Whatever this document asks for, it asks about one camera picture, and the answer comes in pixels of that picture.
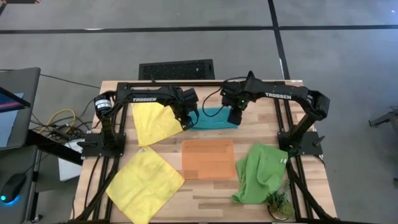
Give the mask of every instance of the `yellow cable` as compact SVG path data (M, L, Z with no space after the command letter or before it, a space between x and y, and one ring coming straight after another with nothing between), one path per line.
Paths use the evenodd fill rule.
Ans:
M73 110L70 110L70 109L64 109L64 110L60 110L60 111L56 112L56 113L49 119L49 121L47 122L46 126L48 126L49 124L51 124L52 120L53 120L58 114L63 113L63 112L71 112L71 113L73 114L73 121L72 121L72 124L70 125L70 127L69 127L69 128L67 129L67 131L66 131L66 133L68 133L68 132L70 131L70 129L71 129L71 126L73 126L73 124L75 124L75 120L76 120L75 112L73 112ZM38 133L41 134L41 133L44 131L44 129L46 129L46 128L47 128L47 127L43 127Z

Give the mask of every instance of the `blue towel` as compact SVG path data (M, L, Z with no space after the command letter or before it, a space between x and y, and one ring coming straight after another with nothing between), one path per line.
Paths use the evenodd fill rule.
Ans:
M206 114L212 115L217 113L220 108L205 108ZM230 108L223 108L216 116L207 117L201 109L199 109L199 121L193 128L192 131L206 131L216 129L237 129L238 126L227 122ZM197 116L191 111L189 115L193 122L196 122Z

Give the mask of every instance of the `metal bracket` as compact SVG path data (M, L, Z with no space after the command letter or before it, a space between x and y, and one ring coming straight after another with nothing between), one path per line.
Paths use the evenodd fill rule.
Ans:
M278 142L280 149L283 151L291 150L290 144L287 141L289 132L281 131L278 132ZM320 141L323 137L319 137L315 131L307 131L303 135L301 148L298 149L298 155L322 155L322 147Z
M126 143L126 134L118 134L118 140L115 144L105 146L101 134L86 134L84 142L78 145L83 148L81 152L82 159L86 157L118 157L123 156L124 145Z

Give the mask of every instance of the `computer mouse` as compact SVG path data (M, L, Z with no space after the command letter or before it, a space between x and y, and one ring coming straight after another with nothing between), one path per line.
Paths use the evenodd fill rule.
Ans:
M1 190L0 199L4 203L12 202L21 191L26 180L25 174L14 174L7 180Z

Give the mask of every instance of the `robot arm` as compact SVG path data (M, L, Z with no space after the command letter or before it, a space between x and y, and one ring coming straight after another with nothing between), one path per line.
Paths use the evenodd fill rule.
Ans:
M305 116L299 124L289 131L289 147L300 147L304 133L316 121L328 115L330 100L319 91L309 90L304 86L273 85L264 83L249 72L245 81L227 82L221 89L223 106L231 106L228 122L240 125L242 111L250 101L256 102L262 97L296 101L303 108Z
M117 96L117 101L111 106L111 98ZM198 97L193 88L182 91L180 87L164 86L157 90L119 90L107 91L95 99L96 115L101 122L110 119L127 103L157 102L163 106L170 106L175 119L183 130L193 127L194 123L189 117L190 111L197 112Z

